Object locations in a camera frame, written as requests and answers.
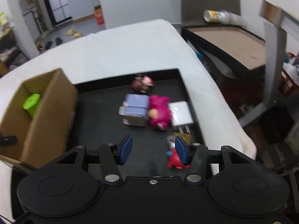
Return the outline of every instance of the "lime green toy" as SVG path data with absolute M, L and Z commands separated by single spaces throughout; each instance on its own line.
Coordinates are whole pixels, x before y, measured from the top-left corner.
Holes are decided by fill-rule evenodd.
M 23 109 L 27 110 L 27 112 L 33 117 L 39 102 L 40 94 L 34 93 L 25 100 L 23 103 Z

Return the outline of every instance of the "tray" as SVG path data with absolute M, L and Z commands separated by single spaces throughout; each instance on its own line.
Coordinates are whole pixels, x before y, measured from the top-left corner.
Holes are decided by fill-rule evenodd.
M 190 127 L 193 142 L 203 144 L 201 130 L 196 118 L 188 92 L 178 69 L 143 72 L 154 80 L 154 87 L 148 95 L 167 96 L 171 102 L 186 101 L 189 105 L 194 125 Z M 104 78 L 96 81 L 76 84 L 79 91 L 76 115 L 70 133 L 68 149 L 77 145 L 86 146 L 87 150 L 98 149 L 100 145 L 118 143 L 130 134 L 133 136 L 133 149 L 123 166 L 118 166 L 122 177 L 127 176 L 180 176 L 184 177 L 186 169 L 168 169 L 169 147 L 166 137 L 174 130 L 155 130 L 150 126 L 136 127 L 123 124 L 118 115 L 126 94 L 133 93 L 130 88 L 136 74 Z M 89 165 L 89 173 L 101 179 L 98 164 Z M 210 166 L 206 178 L 211 178 Z
M 203 25 L 182 28 L 182 37 L 227 64 L 247 82 L 263 80 L 266 64 L 264 40 L 240 26 Z

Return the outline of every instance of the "circular cover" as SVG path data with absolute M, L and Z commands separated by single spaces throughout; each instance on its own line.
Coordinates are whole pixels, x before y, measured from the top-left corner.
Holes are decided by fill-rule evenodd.
M 52 165 L 24 178 L 17 189 L 23 208 L 44 217 L 63 217 L 84 209 L 96 197 L 98 182 L 71 165 Z
M 246 217 L 278 212 L 289 197 L 286 181 L 255 163 L 225 168 L 210 180 L 208 192 L 223 209 Z

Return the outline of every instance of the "black wire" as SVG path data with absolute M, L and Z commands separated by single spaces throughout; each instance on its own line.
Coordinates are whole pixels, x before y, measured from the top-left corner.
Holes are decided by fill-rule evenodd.
M 0 217 L 4 218 L 5 220 L 7 220 L 7 221 L 9 221 L 10 223 L 12 223 L 12 221 L 8 220 L 7 218 L 5 218 L 4 216 L 2 216 L 1 214 L 0 214 Z

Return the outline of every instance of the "screw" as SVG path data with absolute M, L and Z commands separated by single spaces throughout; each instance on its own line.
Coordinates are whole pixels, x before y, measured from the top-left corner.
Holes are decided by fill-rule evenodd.
M 116 174 L 109 174 L 109 175 L 105 176 L 105 180 L 108 182 L 116 182 L 119 180 L 119 176 Z
M 187 180 L 189 182 L 199 182 L 201 180 L 201 176 L 197 175 L 197 174 L 191 174 L 187 176 Z
M 150 183 L 150 184 L 157 184 L 157 183 L 158 183 L 158 181 L 157 181 L 157 180 L 154 180 L 154 179 L 152 179 L 152 180 L 150 180 L 150 181 L 149 181 L 149 183 Z

